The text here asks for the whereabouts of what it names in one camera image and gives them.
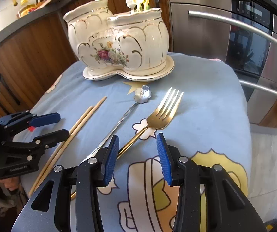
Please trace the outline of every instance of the oven control panel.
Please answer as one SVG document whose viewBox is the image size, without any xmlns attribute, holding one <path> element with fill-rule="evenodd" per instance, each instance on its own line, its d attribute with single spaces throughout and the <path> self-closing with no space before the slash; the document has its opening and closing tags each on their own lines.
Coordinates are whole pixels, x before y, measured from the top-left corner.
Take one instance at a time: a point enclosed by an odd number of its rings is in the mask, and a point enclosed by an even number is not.
<svg viewBox="0 0 277 232">
<path fill-rule="evenodd" d="M 232 0 L 232 12 L 273 29 L 273 14 L 250 0 Z"/>
</svg>

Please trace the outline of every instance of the hand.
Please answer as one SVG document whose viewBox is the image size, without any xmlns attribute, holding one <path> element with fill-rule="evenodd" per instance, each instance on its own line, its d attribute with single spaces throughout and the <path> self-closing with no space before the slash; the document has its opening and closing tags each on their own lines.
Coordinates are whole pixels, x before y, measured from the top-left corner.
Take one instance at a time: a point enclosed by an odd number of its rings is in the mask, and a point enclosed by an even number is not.
<svg viewBox="0 0 277 232">
<path fill-rule="evenodd" d="M 2 183 L 10 191 L 13 191 L 19 187 L 19 177 L 13 177 L 13 178 L 0 180 L 0 186 Z"/>
</svg>

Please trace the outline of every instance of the spoon handle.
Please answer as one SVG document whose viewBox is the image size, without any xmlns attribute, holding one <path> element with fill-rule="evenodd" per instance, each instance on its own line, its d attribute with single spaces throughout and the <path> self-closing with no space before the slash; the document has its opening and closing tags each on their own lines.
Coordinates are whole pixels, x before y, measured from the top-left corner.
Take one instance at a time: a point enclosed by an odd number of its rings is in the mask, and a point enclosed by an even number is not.
<svg viewBox="0 0 277 232">
<path fill-rule="evenodd" d="M 117 122 L 117 124 L 111 129 L 111 131 L 106 135 L 106 137 L 101 141 L 101 143 L 88 155 L 87 158 L 84 159 L 87 160 L 91 157 L 94 157 L 97 153 L 97 151 L 104 145 L 104 143 L 108 140 L 108 138 L 113 134 L 113 132 L 116 130 L 116 128 L 120 125 L 120 123 L 125 119 L 125 117 L 138 105 L 139 103 L 136 102 L 134 105 L 132 105 L 129 110 L 121 117 L 121 119 Z"/>
</svg>

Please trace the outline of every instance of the tile floor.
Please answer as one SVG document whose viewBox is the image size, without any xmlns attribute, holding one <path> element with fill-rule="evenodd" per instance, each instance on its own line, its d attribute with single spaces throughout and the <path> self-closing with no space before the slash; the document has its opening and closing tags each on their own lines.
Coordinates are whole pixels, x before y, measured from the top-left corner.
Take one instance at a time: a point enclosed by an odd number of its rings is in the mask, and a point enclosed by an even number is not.
<svg viewBox="0 0 277 232">
<path fill-rule="evenodd" d="M 277 218 L 277 135 L 251 133 L 248 198 L 263 222 Z"/>
</svg>

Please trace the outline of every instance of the blue gripper pad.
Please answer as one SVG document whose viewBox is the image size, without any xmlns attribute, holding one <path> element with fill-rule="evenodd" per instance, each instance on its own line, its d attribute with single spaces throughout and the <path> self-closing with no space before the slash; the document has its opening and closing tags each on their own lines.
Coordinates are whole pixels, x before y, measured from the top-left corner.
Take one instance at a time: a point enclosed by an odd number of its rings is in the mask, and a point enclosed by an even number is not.
<svg viewBox="0 0 277 232">
<path fill-rule="evenodd" d="M 171 175 L 171 164 L 170 160 L 168 159 L 165 147 L 167 147 L 167 144 L 165 142 L 163 133 L 159 133 L 157 135 L 157 150 L 160 157 L 162 172 L 164 175 L 164 179 L 167 181 L 167 184 L 171 185 L 173 181 Z"/>
<path fill-rule="evenodd" d="M 111 142 L 109 144 L 111 146 L 111 150 L 105 165 L 105 174 L 104 174 L 104 180 L 103 182 L 108 186 L 109 182 L 111 181 L 113 177 L 113 172 L 118 156 L 119 151 L 119 138 L 118 136 L 114 135 L 111 139 Z"/>
<path fill-rule="evenodd" d="M 59 113 L 50 113 L 46 115 L 41 115 L 41 116 L 34 117 L 29 122 L 29 126 L 39 127 L 39 126 L 49 125 L 53 123 L 58 123 L 60 119 L 61 119 L 61 116 Z"/>
</svg>

